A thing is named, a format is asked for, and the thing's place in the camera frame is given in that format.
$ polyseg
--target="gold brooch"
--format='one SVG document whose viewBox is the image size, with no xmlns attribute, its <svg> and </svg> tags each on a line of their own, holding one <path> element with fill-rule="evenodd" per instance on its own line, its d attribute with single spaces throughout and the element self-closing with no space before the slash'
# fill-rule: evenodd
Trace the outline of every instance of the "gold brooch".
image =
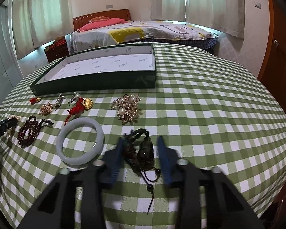
<svg viewBox="0 0 286 229">
<path fill-rule="evenodd" d="M 40 111 L 39 111 L 38 114 L 46 116 L 46 115 L 52 113 L 52 109 L 53 109 L 52 104 L 50 102 L 48 102 L 48 104 L 45 104 L 45 105 L 41 106 Z"/>
<path fill-rule="evenodd" d="M 111 109 L 117 110 L 117 116 L 123 124 L 131 122 L 137 116 L 138 102 L 141 101 L 140 95 L 124 95 L 114 100 Z"/>
</svg>

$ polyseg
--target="wooden door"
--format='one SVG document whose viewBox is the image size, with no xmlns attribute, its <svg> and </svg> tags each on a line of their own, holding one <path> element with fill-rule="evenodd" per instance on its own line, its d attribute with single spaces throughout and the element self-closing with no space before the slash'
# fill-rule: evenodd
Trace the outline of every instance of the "wooden door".
<svg viewBox="0 0 286 229">
<path fill-rule="evenodd" d="M 258 80 L 269 90 L 286 113 L 286 16 L 269 0 L 269 38 Z"/>
</svg>

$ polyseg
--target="jewelry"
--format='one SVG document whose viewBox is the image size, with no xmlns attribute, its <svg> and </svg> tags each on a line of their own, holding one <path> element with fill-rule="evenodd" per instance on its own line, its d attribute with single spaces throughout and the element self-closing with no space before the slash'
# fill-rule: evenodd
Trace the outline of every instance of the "jewelry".
<svg viewBox="0 0 286 229">
<path fill-rule="evenodd" d="M 36 116 L 34 115 L 31 115 L 27 119 L 27 121 L 20 128 L 18 135 L 17 135 L 17 140 L 21 148 L 26 148 L 34 142 L 40 130 L 45 126 L 45 125 L 42 125 L 43 122 L 45 123 L 45 125 L 48 125 L 48 126 L 54 124 L 50 120 L 44 120 L 44 119 L 38 122 L 36 120 Z M 29 131 L 29 134 L 28 134 L 28 137 L 25 139 L 24 136 L 27 130 Z"/>
<path fill-rule="evenodd" d="M 53 106 L 50 102 L 48 104 L 44 104 L 41 106 L 40 111 L 38 112 L 39 115 L 46 116 L 52 113 Z"/>
<path fill-rule="evenodd" d="M 72 98 L 68 101 L 69 106 L 72 106 L 72 105 L 71 105 L 72 102 L 77 102 L 80 97 L 81 97 L 81 96 L 80 96 L 79 93 L 74 92 Z"/>
<path fill-rule="evenodd" d="M 20 116 L 17 116 L 17 115 L 11 115 L 9 118 L 10 118 L 10 119 L 16 118 L 17 121 L 20 121 Z M 6 129 L 8 140 L 11 139 L 11 135 L 12 135 L 13 131 L 15 131 L 15 128 L 16 128 L 16 126 L 13 126 L 13 127 L 11 127 L 11 128 Z"/>
<path fill-rule="evenodd" d="M 89 126 L 96 130 L 95 143 L 89 151 L 87 151 L 84 155 L 80 157 L 75 157 L 75 158 L 66 157 L 63 153 L 63 142 L 65 140 L 65 137 L 70 131 L 74 130 L 79 126 Z M 102 127 L 100 126 L 100 124 L 98 124 L 96 120 L 87 117 L 77 118 L 70 121 L 66 126 L 64 126 L 60 130 L 56 140 L 56 154 L 60 157 L 61 160 L 63 160 L 67 164 L 71 165 L 85 164 L 90 160 L 92 160 L 97 154 L 99 154 L 102 151 L 103 141 L 104 141 L 104 132 Z"/>
<path fill-rule="evenodd" d="M 65 97 L 63 96 L 63 94 L 60 94 L 55 102 L 55 110 L 57 110 L 58 108 L 60 108 L 60 106 L 62 105 L 62 101 Z"/>
<path fill-rule="evenodd" d="M 40 97 L 33 97 L 33 98 L 30 100 L 30 103 L 31 103 L 31 105 L 34 105 L 35 103 L 40 102 L 40 101 L 41 101 L 41 98 L 40 98 Z"/>
<path fill-rule="evenodd" d="M 83 103 L 85 109 L 90 109 L 93 106 L 93 102 L 90 98 L 85 98 Z"/>
<path fill-rule="evenodd" d="M 144 140 L 140 143 L 140 149 L 138 153 L 136 154 L 136 150 L 133 146 L 133 143 L 136 139 L 138 139 L 142 134 L 145 134 Z M 156 182 L 159 177 L 161 176 L 161 169 L 157 169 L 153 167 L 154 165 L 154 152 L 153 152 L 154 145 L 152 143 L 152 140 L 149 137 L 149 131 L 145 129 L 138 129 L 135 131 L 131 131 L 129 135 L 124 135 L 124 142 L 123 142 L 123 152 L 122 155 L 125 159 L 125 161 L 131 166 L 132 170 L 135 173 L 138 173 L 142 176 L 143 180 L 147 184 L 147 191 L 152 194 L 152 199 L 149 204 L 147 214 L 149 213 L 150 207 L 153 203 L 153 200 L 155 198 L 154 194 L 154 186 L 152 184 L 149 184 L 147 182 Z M 150 180 L 147 178 L 146 171 L 154 169 L 156 172 L 156 179 Z"/>
<path fill-rule="evenodd" d="M 117 109 L 116 115 L 122 124 L 132 121 L 137 116 L 138 102 L 141 101 L 140 95 L 124 95 L 114 100 L 111 109 Z"/>
<path fill-rule="evenodd" d="M 70 110 L 67 110 L 69 112 L 69 115 L 65 120 L 65 125 L 67 124 L 69 118 L 72 115 L 81 114 L 82 112 L 85 111 L 85 106 L 83 105 L 83 103 L 84 103 L 84 98 L 80 97 L 79 100 L 75 103 L 75 107 L 71 108 Z"/>
<path fill-rule="evenodd" d="M 93 106 L 93 102 L 90 98 L 84 99 L 80 96 L 80 94 L 78 94 L 76 92 L 74 92 L 74 95 L 69 100 L 68 104 L 70 105 L 71 102 L 73 102 L 73 101 L 76 101 L 75 107 L 71 108 L 70 110 L 67 110 L 69 112 L 69 115 L 65 120 L 65 125 L 72 115 L 80 114 L 80 113 L 84 112 L 85 109 L 90 109 Z"/>
</svg>

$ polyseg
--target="pink pillow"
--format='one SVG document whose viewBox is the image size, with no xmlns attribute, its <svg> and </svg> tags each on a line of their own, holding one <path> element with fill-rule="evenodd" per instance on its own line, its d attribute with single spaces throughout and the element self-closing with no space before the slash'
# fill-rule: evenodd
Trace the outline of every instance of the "pink pillow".
<svg viewBox="0 0 286 229">
<path fill-rule="evenodd" d="M 101 22 L 101 21 L 107 21 L 109 20 L 110 18 L 107 17 L 107 16 L 98 16 L 98 17 L 94 17 L 92 19 L 90 19 L 88 22 L 89 23 L 92 23 L 92 22 Z"/>
<path fill-rule="evenodd" d="M 113 26 L 113 25 L 116 25 L 119 23 L 127 23 L 127 22 L 124 19 L 111 18 L 111 19 L 106 20 L 106 21 L 88 23 L 85 26 L 78 29 L 77 32 L 82 33 L 82 32 L 86 32 L 86 31 L 96 29 L 96 28 L 100 28 L 100 27 Z"/>
</svg>

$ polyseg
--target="wooden cabinet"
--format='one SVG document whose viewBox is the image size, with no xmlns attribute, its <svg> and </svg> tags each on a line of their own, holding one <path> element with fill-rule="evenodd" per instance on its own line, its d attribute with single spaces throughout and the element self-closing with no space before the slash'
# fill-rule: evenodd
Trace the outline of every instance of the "wooden cabinet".
<svg viewBox="0 0 286 229">
<path fill-rule="evenodd" d="M 51 63 L 55 59 L 59 59 L 65 56 L 69 56 L 69 50 L 67 43 L 53 47 L 45 52 L 48 62 Z"/>
<path fill-rule="evenodd" d="M 286 16 L 269 0 L 269 38 L 258 79 L 286 113 Z"/>
</svg>

